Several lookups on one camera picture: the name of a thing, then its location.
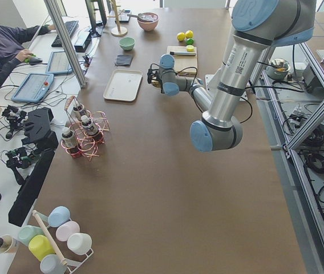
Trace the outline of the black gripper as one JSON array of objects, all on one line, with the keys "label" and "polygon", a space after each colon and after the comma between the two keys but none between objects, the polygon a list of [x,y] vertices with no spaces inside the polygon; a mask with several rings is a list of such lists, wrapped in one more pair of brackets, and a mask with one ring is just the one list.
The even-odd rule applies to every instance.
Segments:
[{"label": "black gripper", "polygon": [[147,71],[147,83],[152,85],[153,81],[158,81],[161,83],[159,65],[155,63],[152,63]]}]

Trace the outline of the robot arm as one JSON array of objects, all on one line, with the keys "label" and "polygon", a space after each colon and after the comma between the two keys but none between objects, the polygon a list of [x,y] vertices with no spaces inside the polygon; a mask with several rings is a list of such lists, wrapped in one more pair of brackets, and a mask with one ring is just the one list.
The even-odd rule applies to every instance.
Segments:
[{"label": "robot arm", "polygon": [[147,82],[157,81],[168,96],[186,91],[202,109],[192,123],[190,138],[202,152],[226,150],[242,139],[241,123],[233,113],[250,76],[268,47],[296,45],[313,36],[315,1],[238,1],[222,66],[207,90],[197,78],[179,76],[175,59],[164,54],[156,69],[149,68]]}]

